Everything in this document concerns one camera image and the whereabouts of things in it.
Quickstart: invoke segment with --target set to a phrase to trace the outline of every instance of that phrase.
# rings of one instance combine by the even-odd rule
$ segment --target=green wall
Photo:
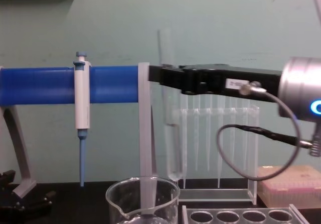
[[[290,56],[321,57],[312,0],[0,0],[0,65],[72,66],[79,50],[88,52],[94,66],[158,64],[156,32],[166,27],[173,31],[178,64],[281,70]],[[257,104],[263,127],[293,134],[276,105]],[[19,106],[19,114],[37,180],[78,181],[74,107]],[[138,105],[95,104],[91,116],[86,181],[138,175]],[[313,125],[302,128],[310,138]],[[3,121],[0,137],[0,172],[17,170]],[[162,134],[156,140],[164,173]],[[264,138],[260,142],[260,164],[282,164],[292,151]],[[302,151],[298,163],[318,167],[319,160]]]

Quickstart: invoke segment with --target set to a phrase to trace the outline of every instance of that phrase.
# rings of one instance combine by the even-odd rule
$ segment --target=label
[[[241,86],[248,83],[248,80],[227,78],[225,82],[225,88],[239,90]]]

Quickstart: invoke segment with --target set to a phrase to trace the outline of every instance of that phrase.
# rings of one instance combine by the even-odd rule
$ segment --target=rack hole
[[[269,216],[278,221],[289,221],[292,220],[292,216],[285,210],[272,210],[269,212]]]
[[[240,219],[239,215],[232,211],[220,211],[216,218],[223,223],[236,223]]]
[[[245,211],[243,217],[251,222],[261,222],[266,219],[265,215],[260,211]]]
[[[206,223],[213,220],[213,216],[207,211],[196,211],[191,214],[191,219],[196,222]]]

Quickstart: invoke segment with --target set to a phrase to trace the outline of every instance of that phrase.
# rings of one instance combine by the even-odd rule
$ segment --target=blue cylinder
[[[74,103],[74,68],[0,70],[0,105]],[[138,102],[138,67],[90,68],[90,102]]]

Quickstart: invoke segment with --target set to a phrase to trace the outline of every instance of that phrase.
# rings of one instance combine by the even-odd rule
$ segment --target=gray cable
[[[237,167],[234,166],[234,164],[228,159],[228,157],[224,154],[224,151],[221,147],[220,144],[220,134],[224,129],[227,128],[234,128],[236,125],[224,125],[222,127],[219,128],[219,130],[216,133],[216,145],[217,145],[217,149],[220,153],[220,155],[222,156],[222,159],[239,175],[243,176],[244,178],[247,178],[249,180],[253,180],[253,181],[262,181],[262,180],[267,180],[267,179],[271,179],[279,174],[281,174],[283,171],[285,171],[292,163],[293,161],[297,158],[299,151],[300,151],[300,140],[301,140],[301,132],[300,132],[300,128],[299,125],[297,123],[297,118],[294,115],[294,113],[291,111],[291,109],[285,104],[283,103],[279,98],[277,98],[276,96],[268,93],[268,92],[260,92],[258,93],[260,95],[266,96],[270,99],[272,99],[274,102],[276,102],[289,116],[289,118],[291,119],[293,125],[294,125],[294,129],[295,129],[295,133],[296,133],[296,148],[293,152],[293,154],[291,155],[291,157],[289,158],[289,160],[286,162],[286,164],[280,168],[279,170],[275,171],[274,173],[270,174],[270,175],[266,175],[266,176],[262,176],[262,177],[255,177],[255,176],[250,176],[247,175],[246,173],[244,173],[242,170],[238,169]]]

